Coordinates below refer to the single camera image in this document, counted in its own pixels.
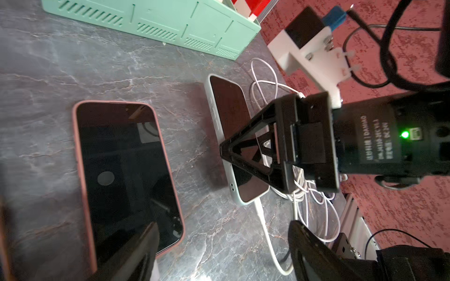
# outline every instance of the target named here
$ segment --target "motor label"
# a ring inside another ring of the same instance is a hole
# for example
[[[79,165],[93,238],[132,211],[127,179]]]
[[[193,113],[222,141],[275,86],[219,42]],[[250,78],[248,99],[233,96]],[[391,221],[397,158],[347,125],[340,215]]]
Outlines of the motor label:
[[[355,116],[360,162],[398,163],[401,148],[391,107],[371,108]]]

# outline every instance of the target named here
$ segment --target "black motor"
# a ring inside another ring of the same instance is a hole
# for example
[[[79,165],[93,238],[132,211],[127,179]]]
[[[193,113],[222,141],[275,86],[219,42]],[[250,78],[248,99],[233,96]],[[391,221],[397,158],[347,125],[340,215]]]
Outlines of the black motor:
[[[450,173],[450,92],[406,93],[333,110],[338,170],[404,188]]]

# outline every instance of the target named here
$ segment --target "screw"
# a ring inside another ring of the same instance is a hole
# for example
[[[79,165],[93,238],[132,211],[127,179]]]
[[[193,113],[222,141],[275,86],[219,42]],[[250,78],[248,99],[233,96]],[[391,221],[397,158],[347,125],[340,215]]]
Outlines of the screw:
[[[329,52],[329,51],[331,51],[333,48],[334,48],[333,42],[330,42],[330,43],[328,43],[328,44],[325,46],[325,51]]]
[[[325,39],[324,39],[324,43],[325,43],[325,44],[328,44],[328,43],[330,43],[331,41],[333,41],[333,35],[328,35],[328,36],[325,37]]]

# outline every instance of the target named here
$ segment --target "green led light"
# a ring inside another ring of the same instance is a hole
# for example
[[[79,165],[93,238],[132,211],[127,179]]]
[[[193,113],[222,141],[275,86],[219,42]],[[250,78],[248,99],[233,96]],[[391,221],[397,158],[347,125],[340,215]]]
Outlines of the green led light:
[[[410,133],[408,131],[404,131],[403,133],[401,133],[401,137],[402,138],[409,138]]]

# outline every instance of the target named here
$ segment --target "red and white object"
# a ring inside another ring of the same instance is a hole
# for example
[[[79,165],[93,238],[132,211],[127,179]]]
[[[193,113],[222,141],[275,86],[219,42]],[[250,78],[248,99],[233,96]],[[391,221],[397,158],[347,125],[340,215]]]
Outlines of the red and white object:
[[[237,12],[254,21],[269,4],[270,0],[232,0]]]

